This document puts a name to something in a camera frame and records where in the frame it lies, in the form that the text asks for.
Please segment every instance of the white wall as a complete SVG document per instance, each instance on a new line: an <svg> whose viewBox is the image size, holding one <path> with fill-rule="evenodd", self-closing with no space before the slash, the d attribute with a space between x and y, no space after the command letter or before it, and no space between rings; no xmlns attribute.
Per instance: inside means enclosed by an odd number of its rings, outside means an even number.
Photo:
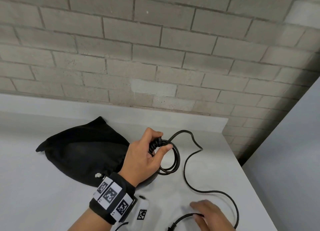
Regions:
<svg viewBox="0 0 320 231"><path fill-rule="evenodd" d="M320 227L320 79L243 166L280 231Z"/></svg>

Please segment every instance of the wall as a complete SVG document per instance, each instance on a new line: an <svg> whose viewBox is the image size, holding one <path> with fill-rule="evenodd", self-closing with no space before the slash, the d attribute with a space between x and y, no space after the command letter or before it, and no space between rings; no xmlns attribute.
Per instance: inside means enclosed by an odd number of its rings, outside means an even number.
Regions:
<svg viewBox="0 0 320 231"><path fill-rule="evenodd" d="M228 117L244 161L319 76L319 21L311 0L0 0L0 92Z"/></svg>
<svg viewBox="0 0 320 231"><path fill-rule="evenodd" d="M278 230L319 230L320 79L243 166Z"/></svg>

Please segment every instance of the cable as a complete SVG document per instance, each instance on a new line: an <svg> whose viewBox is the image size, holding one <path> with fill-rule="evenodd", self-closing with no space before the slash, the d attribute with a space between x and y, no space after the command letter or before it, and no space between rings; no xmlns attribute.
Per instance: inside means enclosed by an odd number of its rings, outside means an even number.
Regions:
<svg viewBox="0 0 320 231"><path fill-rule="evenodd" d="M203 151L203 148L196 142L196 140L195 140L192 132L187 131L187 130L181 130L181 131L176 132L172 137L169 138L169 140L162 140L161 137L159 137L159 138L156 138L155 140L153 140L153 141L150 143L150 145L149 145L149 153L150 153L152 156L154 156L153 152L154 152L154 150L155 150L157 147L162 147L162 146L165 146L165 145L167 145L167 144L172 144L172 146L173 146L173 148L172 148L173 153L174 153L174 163L173 163L173 165L172 165L170 168L162 168L162 167L160 167L159 170L157 171L157 173L160 174L160 175L169 175L169 174L172 174L172 173L174 173L174 172L176 172L176 171L178 170L178 168L179 168L179 166L180 166L180 154L179 154L178 148L172 143L172 140L173 140L176 136L178 136L179 134L181 134L181 133L183 133L183 132L189 133L189 134L191 135L191 138L192 138L194 144L195 144L198 148L200 148L200 150L191 153L191 154L187 157L187 159L186 159L186 161L185 161L185 163L184 163L184 166L183 166L183 179L184 179L184 181L186 182L187 186L189 186L189 188L192 189L192 190L195 191L195 192L198 192L198 193L220 193L220 194L223 194L223 195L225 195L226 197L228 197L228 198L232 201L232 203L234 204L235 211L236 211L236 214L237 214L236 222L235 222L235 225L234 225L234 229L236 229L236 228L238 227L238 224L239 224L239 210L238 210L238 207L237 207L235 201L234 201L227 193L225 193L225 192L223 192L223 191L200 191L200 190L197 190L196 188L193 188L193 187L189 184L189 182L187 181L187 179L186 179L186 165L187 165L187 161L190 159L190 157L192 157L192 156L195 155L196 153ZM175 222L168 228L168 231L173 231L179 221L181 221L182 219L184 219L184 218L186 218L186 217L190 217L190 216L192 216L193 214L197 214L197 215L203 217L203 215L202 215L202 214L199 214L199 213L189 213L189 214L186 214L186 215L180 217L177 221L175 221Z"/></svg>
<svg viewBox="0 0 320 231"><path fill-rule="evenodd" d="M117 231L119 228L121 228L123 225L127 225L129 222L125 222L125 223L123 223L123 224L120 224L116 229L115 229L115 231Z"/></svg>

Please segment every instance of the person's right hand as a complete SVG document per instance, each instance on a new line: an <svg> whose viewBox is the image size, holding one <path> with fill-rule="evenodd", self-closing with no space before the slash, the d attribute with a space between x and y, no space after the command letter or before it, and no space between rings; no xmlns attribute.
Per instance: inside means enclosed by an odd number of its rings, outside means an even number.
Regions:
<svg viewBox="0 0 320 231"><path fill-rule="evenodd" d="M199 215L194 215L194 220L201 231L235 231L220 208L212 202L208 200L191 202L190 206L204 215L205 220Z"/></svg>

